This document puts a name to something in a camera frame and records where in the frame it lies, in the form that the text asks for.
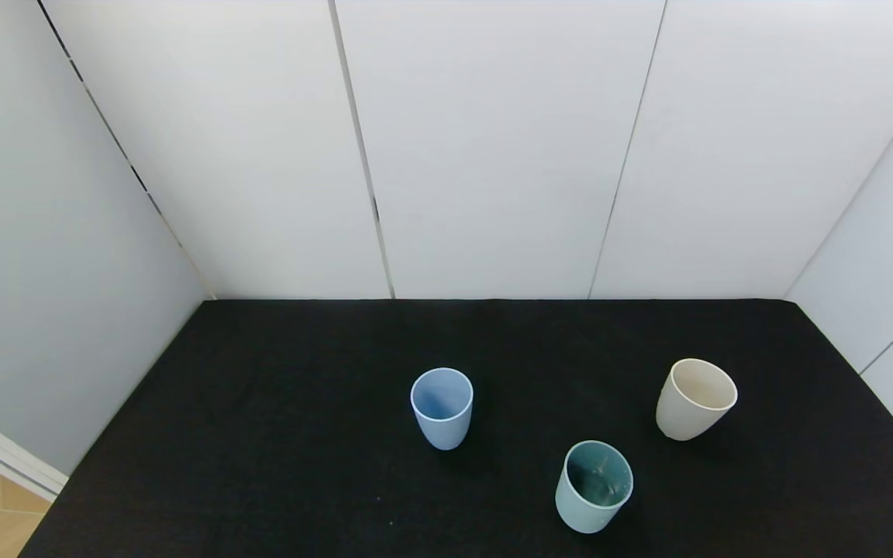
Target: mint green cup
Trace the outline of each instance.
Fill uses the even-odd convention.
[[[579,533],[596,533],[632,495],[632,469],[622,453],[605,442],[578,442],[564,457],[557,481],[557,512]]]

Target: plastic cup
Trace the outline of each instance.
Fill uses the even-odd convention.
[[[564,457],[557,481],[557,512],[579,533],[596,533],[632,495],[632,469],[622,453],[605,442],[578,442]]]
[[[452,450],[464,441],[471,426],[474,386],[459,370],[426,371],[415,379],[409,398],[415,420],[433,448]]]
[[[691,440],[736,404],[736,384],[722,368],[698,358],[671,367],[657,402],[657,426],[667,438]]]

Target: cup rim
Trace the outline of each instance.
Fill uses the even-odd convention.
[[[716,372],[719,372],[719,374],[721,374],[722,377],[725,378],[727,382],[729,382],[729,387],[733,389],[733,401],[730,401],[729,404],[726,404],[726,406],[709,407],[707,405],[702,405],[702,403],[698,403],[694,399],[691,399],[691,397],[688,397],[687,393],[684,393],[683,390],[681,390],[676,379],[674,379],[674,371],[677,370],[679,365],[683,363],[708,364],[709,368],[712,368]],[[727,411],[733,408],[733,406],[736,404],[737,399],[740,399],[740,390],[736,388],[736,382],[734,382],[733,379],[729,377],[729,374],[726,374],[725,370],[717,367],[715,364],[709,363],[709,361],[707,360],[701,360],[701,358],[681,358],[681,360],[678,360],[677,363],[674,363],[674,365],[671,367],[671,373],[668,375],[671,378],[671,384],[674,385],[674,391],[680,393],[681,397],[684,397],[684,399],[687,400],[688,403],[691,403],[691,405],[694,405],[695,407],[698,407],[700,409],[705,409],[706,411]]]
[[[461,409],[460,412],[458,412],[457,414],[451,415],[449,417],[446,417],[444,419],[435,419],[433,417],[426,416],[426,413],[420,411],[419,407],[415,406],[415,386],[419,385],[419,382],[422,381],[422,379],[424,377],[426,377],[426,375],[432,374],[433,372],[439,372],[441,370],[445,370],[447,372],[453,372],[454,374],[460,375],[460,377],[462,377],[464,379],[464,381],[467,382],[467,392],[470,395],[467,396],[467,405],[465,405],[464,409]],[[457,370],[457,368],[450,368],[450,367],[431,368],[431,370],[426,370],[425,372],[422,372],[422,374],[420,374],[419,377],[416,378],[414,382],[412,382],[412,389],[409,390],[409,402],[412,403],[412,410],[415,411],[415,413],[418,414],[418,416],[423,417],[425,420],[428,420],[430,422],[448,422],[448,421],[456,419],[456,417],[458,417],[458,416],[464,415],[464,413],[467,413],[468,409],[471,409],[471,404],[474,403],[474,385],[471,384],[471,379],[468,378],[467,375],[464,374],[464,372]]]
[[[571,453],[573,453],[574,450],[576,450],[580,446],[583,446],[584,444],[598,444],[600,446],[605,446],[606,448],[609,448],[617,456],[619,456],[619,458],[622,460],[623,463],[626,463],[626,470],[628,470],[628,472],[629,472],[629,491],[626,492],[625,497],[622,499],[622,501],[618,502],[618,504],[597,505],[594,502],[588,501],[587,498],[582,497],[580,492],[578,492],[577,488],[574,488],[574,485],[571,483],[571,479],[567,476],[567,462],[568,462],[568,460],[571,459]],[[577,442],[577,444],[574,444],[573,446],[571,446],[571,448],[567,450],[567,455],[564,456],[564,470],[562,470],[560,472],[560,476],[561,476],[561,479],[560,479],[561,481],[563,481],[564,479],[567,480],[567,486],[571,487],[571,492],[574,492],[575,497],[578,497],[578,499],[580,499],[580,501],[584,502],[585,505],[591,506],[591,508],[594,508],[594,509],[603,509],[603,511],[609,511],[609,509],[621,508],[621,506],[623,506],[625,504],[625,502],[629,501],[629,497],[631,497],[631,495],[632,495],[633,485],[635,485],[635,483],[636,483],[635,477],[632,474],[632,467],[629,465],[629,460],[626,459],[626,456],[624,456],[622,454],[622,452],[618,451],[616,448],[613,448],[609,444],[606,444],[605,442],[602,442],[600,440],[584,440],[581,442]]]

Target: black tablecloth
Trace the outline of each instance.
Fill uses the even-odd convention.
[[[674,442],[683,357],[740,402]],[[432,367],[474,382],[453,452],[412,417]],[[595,536],[553,506],[586,439],[636,483]],[[22,554],[61,556],[893,558],[893,419],[786,301],[209,301]]]

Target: white molding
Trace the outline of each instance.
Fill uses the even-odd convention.
[[[67,475],[54,469],[0,433],[0,474],[52,501],[67,483]]]

